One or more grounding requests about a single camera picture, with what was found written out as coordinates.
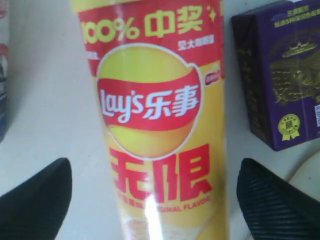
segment purple carton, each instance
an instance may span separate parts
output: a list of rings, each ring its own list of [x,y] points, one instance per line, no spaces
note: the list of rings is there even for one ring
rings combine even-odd
[[[320,137],[320,0],[231,21],[251,131],[275,151]]]

